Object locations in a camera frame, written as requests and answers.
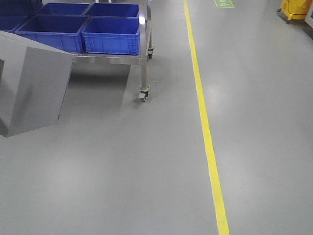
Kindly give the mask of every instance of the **caster wheel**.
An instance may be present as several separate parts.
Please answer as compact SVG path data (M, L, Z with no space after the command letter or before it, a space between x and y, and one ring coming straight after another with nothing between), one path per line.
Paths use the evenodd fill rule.
M148 57L149 57L149 59L152 59L152 55L153 55L153 49L149 49L148 50Z
M149 93L148 93L148 92L141 92L141 93L139 94L139 98L141 99L141 102L146 102L148 96L149 96Z

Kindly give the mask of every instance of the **cart leg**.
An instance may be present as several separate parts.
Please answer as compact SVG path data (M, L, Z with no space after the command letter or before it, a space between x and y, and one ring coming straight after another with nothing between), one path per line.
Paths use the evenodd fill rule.
M155 49L155 47L152 46L152 30L151 30L150 40L149 40L149 48L148 48L148 56L149 56L149 59L152 59L153 50L154 50L154 49Z
M142 102L146 102L146 100L149 96L149 91L150 91L150 86L148 86L148 83L147 83L147 65L146 65L146 63L141 65L141 87L140 87L139 91L140 91L139 98L141 99Z

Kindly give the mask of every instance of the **stainless steel cart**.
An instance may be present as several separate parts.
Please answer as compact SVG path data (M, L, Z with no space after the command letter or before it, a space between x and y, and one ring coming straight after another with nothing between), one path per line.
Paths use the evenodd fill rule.
M77 54L75 62L80 63L101 63L101 64L119 64L119 65L139 65L141 66L141 86L139 89L139 98L142 102L147 100L150 86L147 82L147 56L152 58L152 27L151 27L151 5L150 0L132 0L139 4L139 22L140 22L140 54L139 55L110 55L110 54Z

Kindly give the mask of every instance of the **gray epoxy floor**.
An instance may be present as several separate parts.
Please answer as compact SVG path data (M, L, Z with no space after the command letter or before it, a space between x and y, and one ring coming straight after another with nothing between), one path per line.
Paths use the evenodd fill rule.
M313 234L306 25L279 18L279 0L188 2L231 234Z
M230 231L309 235L313 41L233 2L188 1ZM152 3L147 103L138 67L77 64L58 125L0 137L1 235L218 233L183 1Z

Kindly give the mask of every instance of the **green floor sign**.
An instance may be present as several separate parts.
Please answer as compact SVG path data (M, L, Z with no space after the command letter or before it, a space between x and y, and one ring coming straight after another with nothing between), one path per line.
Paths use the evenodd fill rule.
M214 0L217 7L220 8L234 8L234 4L231 0Z

